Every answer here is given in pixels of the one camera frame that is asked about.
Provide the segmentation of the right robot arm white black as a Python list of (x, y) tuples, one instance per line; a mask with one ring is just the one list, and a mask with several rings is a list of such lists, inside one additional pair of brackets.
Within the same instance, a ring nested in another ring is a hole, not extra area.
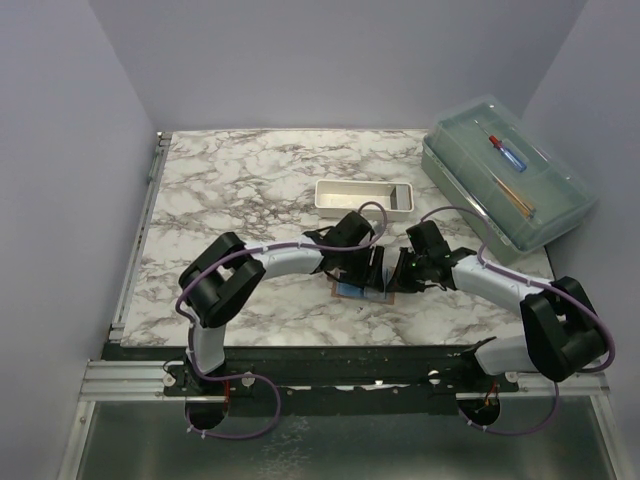
[(474, 250), (453, 250), (431, 220), (408, 228), (406, 234), (411, 246), (400, 249), (387, 291), (461, 291), (522, 321), (521, 335), (486, 339), (471, 349), (472, 360), (459, 370), (467, 389), (483, 391), (507, 372), (539, 373), (559, 383), (611, 353), (611, 341), (576, 280), (529, 277), (483, 261)]

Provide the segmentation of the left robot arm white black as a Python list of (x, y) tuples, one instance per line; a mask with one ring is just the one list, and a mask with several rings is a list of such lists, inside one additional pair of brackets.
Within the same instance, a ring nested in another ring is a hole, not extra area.
[(226, 325), (262, 281), (339, 271), (342, 283), (383, 291), (383, 231), (351, 211), (333, 226), (280, 243), (251, 244), (234, 232), (218, 237), (179, 277), (175, 310), (190, 322), (188, 384), (201, 395), (220, 387)]

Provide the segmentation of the tan leather card holder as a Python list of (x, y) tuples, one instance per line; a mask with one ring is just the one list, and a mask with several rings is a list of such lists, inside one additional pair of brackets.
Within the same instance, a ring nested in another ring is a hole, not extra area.
[(395, 303), (394, 293), (359, 288), (336, 280), (332, 281), (331, 295), (336, 298), (362, 300), (385, 305), (393, 305)]

